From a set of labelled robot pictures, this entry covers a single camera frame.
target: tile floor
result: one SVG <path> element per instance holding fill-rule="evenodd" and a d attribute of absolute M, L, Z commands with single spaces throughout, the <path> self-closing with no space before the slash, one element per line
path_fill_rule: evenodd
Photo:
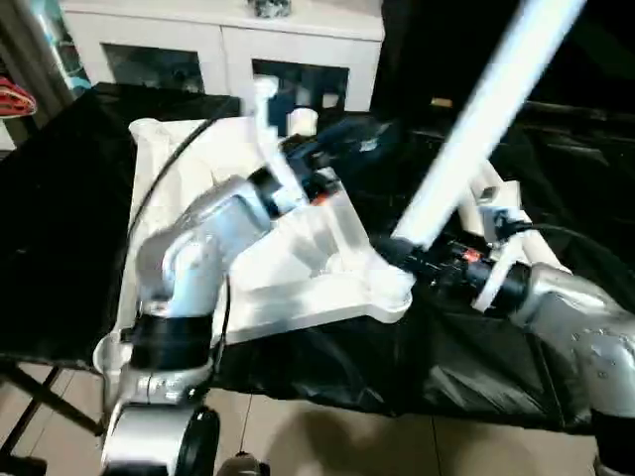
<path fill-rule="evenodd" d="M 23 368 L 41 381 L 48 371 Z M 97 418 L 99 385 L 87 373 L 64 371 L 54 389 Z M 28 401 L 0 387 L 0 443 Z M 592 475 L 591 438 L 440 417 L 389 419 L 224 391 L 212 391 L 207 403 L 222 422 L 217 461 L 242 448 L 268 461 L 274 476 Z M 14 453 L 46 459 L 50 476 L 99 474 L 97 439 L 45 407 Z"/>

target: white pole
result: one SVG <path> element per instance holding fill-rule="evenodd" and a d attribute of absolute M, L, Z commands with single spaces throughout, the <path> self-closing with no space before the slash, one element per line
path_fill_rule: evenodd
<path fill-rule="evenodd" d="M 584 0 L 528 0 L 516 12 L 449 138 L 393 232 L 430 248 L 577 18 Z"/>

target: white cabinet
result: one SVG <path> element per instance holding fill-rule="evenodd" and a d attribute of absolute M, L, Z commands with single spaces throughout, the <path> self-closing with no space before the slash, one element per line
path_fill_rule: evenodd
<path fill-rule="evenodd" d="M 350 111 L 370 105 L 384 35 L 379 5 L 293 0 L 290 17 L 260 19 L 247 0 L 61 0 L 93 83 L 201 89 L 249 107 L 254 74 L 274 74 L 298 105 L 330 101 Z"/>
<path fill-rule="evenodd" d="M 199 81 L 208 94 L 228 92 L 218 26 L 97 13 L 67 12 L 64 19 L 93 84 L 160 85 L 163 67 L 174 74 L 170 65 L 178 70 L 182 64 L 188 69 L 183 81 L 191 86 Z M 168 81 L 179 84 L 178 78 Z"/>

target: red object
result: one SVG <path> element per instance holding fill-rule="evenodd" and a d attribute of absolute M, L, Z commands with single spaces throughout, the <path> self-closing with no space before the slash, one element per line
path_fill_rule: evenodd
<path fill-rule="evenodd" d="M 472 248 L 466 250 L 463 253 L 463 259 L 467 263 L 476 263 L 478 260 L 480 260 L 481 256 L 482 255 L 478 251 L 476 251 L 476 250 L 474 250 Z"/>
<path fill-rule="evenodd" d="M 29 116 L 36 110 L 36 100 L 31 94 L 0 76 L 0 119 Z"/>

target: black table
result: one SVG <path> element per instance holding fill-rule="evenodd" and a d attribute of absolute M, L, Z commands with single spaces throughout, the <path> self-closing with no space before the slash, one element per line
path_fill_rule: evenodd
<path fill-rule="evenodd" d="M 223 100 L 100 84 L 0 163 L 0 357 L 90 370 L 92 349 L 115 318 L 111 269 L 136 153 L 128 124 L 208 117 Z M 632 141 L 587 118 L 530 114 L 521 123 L 492 160 L 521 180 L 530 215 L 588 232 L 632 262 Z M 408 128 L 393 153 L 345 183 L 370 232 L 394 226 L 446 129 L 434 117 Z M 572 269 L 623 293 L 623 276 L 598 257 L 562 236 L 550 243 Z M 361 316 L 230 346 L 215 385 L 391 416 L 588 430 L 571 363 L 504 319 L 421 287 L 413 293 L 394 325 Z"/>

